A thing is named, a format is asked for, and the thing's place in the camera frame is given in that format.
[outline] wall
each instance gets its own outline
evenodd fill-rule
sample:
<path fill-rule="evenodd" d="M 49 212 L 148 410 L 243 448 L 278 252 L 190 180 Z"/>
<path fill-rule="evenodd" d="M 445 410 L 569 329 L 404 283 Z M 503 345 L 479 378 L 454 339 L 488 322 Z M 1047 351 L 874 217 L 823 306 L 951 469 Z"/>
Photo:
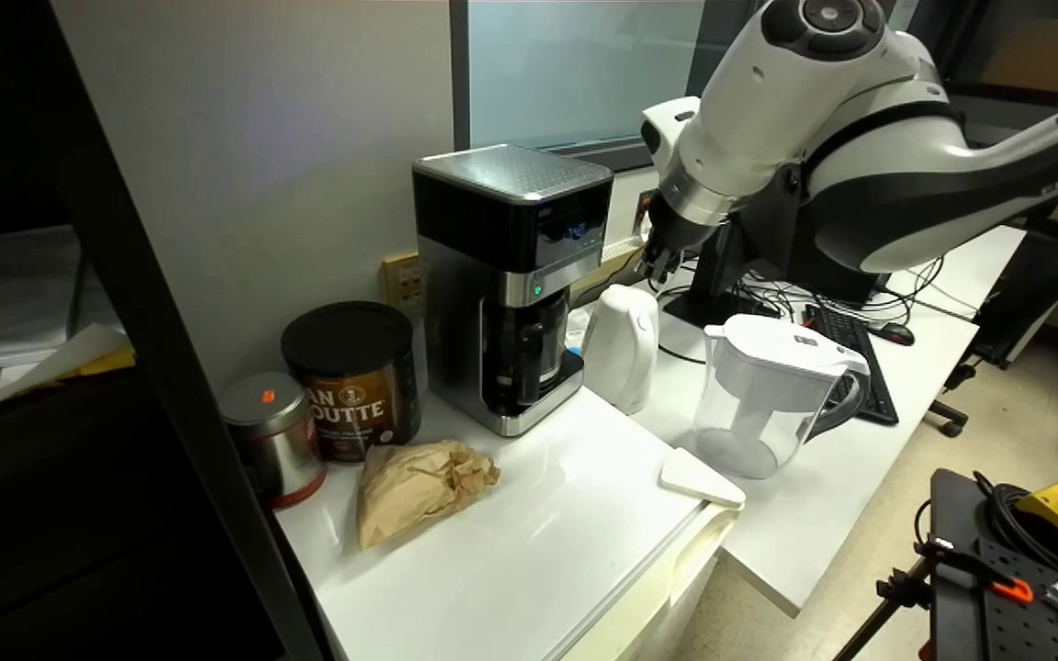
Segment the wall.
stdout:
<path fill-rule="evenodd" d="M 416 246 L 450 146 L 448 0 L 54 0 L 212 387 Z"/>

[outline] tripod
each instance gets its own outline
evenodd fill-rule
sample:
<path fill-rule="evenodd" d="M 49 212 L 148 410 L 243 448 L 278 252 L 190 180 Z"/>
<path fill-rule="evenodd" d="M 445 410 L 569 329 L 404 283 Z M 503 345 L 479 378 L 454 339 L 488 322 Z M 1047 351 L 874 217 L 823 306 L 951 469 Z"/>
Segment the tripod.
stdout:
<path fill-rule="evenodd" d="M 834 661 L 852 661 L 900 605 L 934 605 L 934 578 L 938 557 L 923 553 L 906 573 L 894 568 L 890 581 L 878 581 L 874 590 L 883 595 L 883 605 L 869 608 L 869 618 L 852 632 L 852 639 L 834 654 Z"/>

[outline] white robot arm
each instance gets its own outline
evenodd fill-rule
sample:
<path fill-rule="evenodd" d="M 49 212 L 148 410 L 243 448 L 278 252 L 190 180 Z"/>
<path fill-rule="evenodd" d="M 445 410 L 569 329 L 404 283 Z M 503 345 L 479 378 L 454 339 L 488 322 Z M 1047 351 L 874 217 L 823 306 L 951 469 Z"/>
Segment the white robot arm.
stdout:
<path fill-rule="evenodd" d="M 852 270 L 923 266 L 1058 197 L 1058 115 L 972 149 L 930 51 L 878 0 L 768 0 L 700 100 L 644 110 L 644 141 L 662 172 L 650 277 L 747 217 L 786 166 L 797 231 Z"/>

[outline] black frame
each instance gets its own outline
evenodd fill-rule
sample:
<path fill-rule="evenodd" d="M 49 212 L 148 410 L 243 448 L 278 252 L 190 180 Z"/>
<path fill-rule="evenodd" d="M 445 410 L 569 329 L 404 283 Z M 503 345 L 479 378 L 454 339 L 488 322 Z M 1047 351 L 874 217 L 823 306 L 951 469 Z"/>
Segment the black frame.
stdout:
<path fill-rule="evenodd" d="M 10 34 L 27 30 L 29 44 L 54 51 L 62 76 L 54 86 L 68 87 L 73 100 L 60 105 L 60 115 L 49 115 L 51 124 L 43 127 L 73 141 L 54 142 L 51 136 L 40 136 L 43 155 L 60 155 L 49 163 L 49 183 L 60 192 L 62 212 L 137 345 L 144 376 L 171 423 L 171 433 L 278 639 L 283 658 L 346 658 L 321 618 L 314 595 L 289 543 L 243 472 L 237 450 L 229 442 L 220 407 L 128 197 L 126 176 L 106 146 L 84 81 L 76 76 L 54 7 L 34 0 L 23 10 L 19 4 L 0 0 L 0 27 L 10 27 Z"/>

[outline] black coffee maker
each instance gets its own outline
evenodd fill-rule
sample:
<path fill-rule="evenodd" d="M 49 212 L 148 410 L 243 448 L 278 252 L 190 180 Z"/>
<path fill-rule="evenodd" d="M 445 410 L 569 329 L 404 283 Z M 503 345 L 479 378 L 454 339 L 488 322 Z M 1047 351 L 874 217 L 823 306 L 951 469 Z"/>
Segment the black coffee maker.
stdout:
<path fill-rule="evenodd" d="M 527 146 L 416 163 L 430 389 L 520 436 L 581 387 L 569 286 L 597 268 L 610 170 Z"/>

